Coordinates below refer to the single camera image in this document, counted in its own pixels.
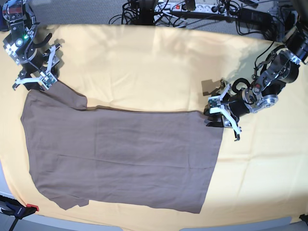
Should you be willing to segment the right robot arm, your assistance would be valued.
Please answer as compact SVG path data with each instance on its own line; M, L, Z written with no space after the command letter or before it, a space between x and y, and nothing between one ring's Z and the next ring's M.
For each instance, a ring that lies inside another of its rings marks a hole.
M12 88L23 85L27 90L48 90L58 81L60 58L56 52L61 45L57 43L40 52L49 43L52 33L43 41L34 42L39 22L27 0L7 0L0 8L0 30L9 32L3 47L14 62L22 66Z

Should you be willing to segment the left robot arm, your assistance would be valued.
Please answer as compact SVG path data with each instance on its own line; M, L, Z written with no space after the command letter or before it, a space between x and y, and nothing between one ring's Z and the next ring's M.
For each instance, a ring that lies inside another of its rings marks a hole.
M300 63L308 57L308 2L294 0L292 5L299 19L283 44L255 65L252 82L239 78L208 99L204 111L210 121L207 126L230 127L240 133L240 117L273 106L285 85L297 79Z

